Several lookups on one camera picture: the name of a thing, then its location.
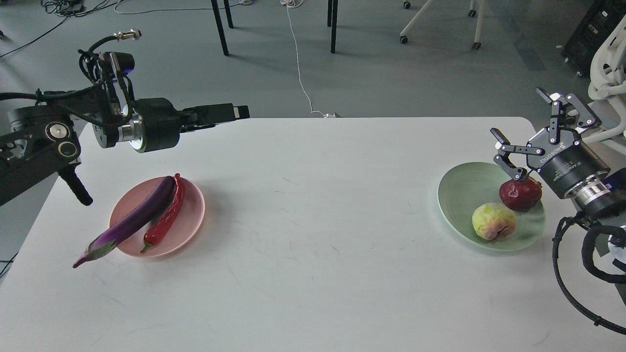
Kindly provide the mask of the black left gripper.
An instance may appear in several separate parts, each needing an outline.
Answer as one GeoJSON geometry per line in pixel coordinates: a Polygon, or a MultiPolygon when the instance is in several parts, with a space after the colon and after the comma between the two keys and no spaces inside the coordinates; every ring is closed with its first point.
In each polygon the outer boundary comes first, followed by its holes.
{"type": "Polygon", "coordinates": [[[171,149],[182,133],[250,118],[248,106],[222,103],[191,107],[181,113],[165,98],[136,100],[126,105],[122,114],[129,120],[119,127],[119,141],[128,142],[139,153],[171,149]]]}

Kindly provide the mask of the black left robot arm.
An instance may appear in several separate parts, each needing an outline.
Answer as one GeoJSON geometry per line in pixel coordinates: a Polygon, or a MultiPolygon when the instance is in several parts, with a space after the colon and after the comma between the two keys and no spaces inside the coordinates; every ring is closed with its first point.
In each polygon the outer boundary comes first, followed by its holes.
{"type": "Polygon", "coordinates": [[[75,172],[81,154],[75,120],[92,124],[103,149],[128,142],[137,152],[147,153],[176,146],[182,133],[250,118],[247,106],[232,103],[177,110],[165,98],[136,99],[128,78],[135,67],[134,57],[96,50],[107,42],[140,37],[137,29],[120,31],[81,50],[80,68],[91,82],[85,89],[1,94],[4,101],[34,101],[33,106],[9,113],[11,132],[1,137],[2,204],[52,174],[58,174],[82,204],[92,204],[75,172]]]}

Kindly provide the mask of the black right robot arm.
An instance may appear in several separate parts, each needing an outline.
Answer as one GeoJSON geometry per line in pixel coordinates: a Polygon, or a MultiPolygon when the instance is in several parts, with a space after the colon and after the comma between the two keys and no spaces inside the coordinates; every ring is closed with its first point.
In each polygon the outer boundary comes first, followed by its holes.
{"type": "Polygon", "coordinates": [[[595,278],[613,285],[623,285],[625,274],[625,192],[609,187],[604,179],[610,167],[583,141],[581,131],[601,125],[597,115],[572,93],[548,94],[541,88],[537,93],[551,107],[549,124],[532,136],[525,145],[513,145],[499,129],[492,128],[498,153],[494,162],[517,182],[535,171],[560,199],[571,199],[577,213],[562,218],[557,225],[552,245],[555,278],[564,296],[585,317],[619,334],[624,326],[617,325],[591,312],[575,299],[565,287],[559,271],[559,245],[573,224],[586,230],[581,246],[582,264],[595,278]],[[599,269],[593,260],[597,238],[605,237],[613,265],[621,274],[599,269]]]}

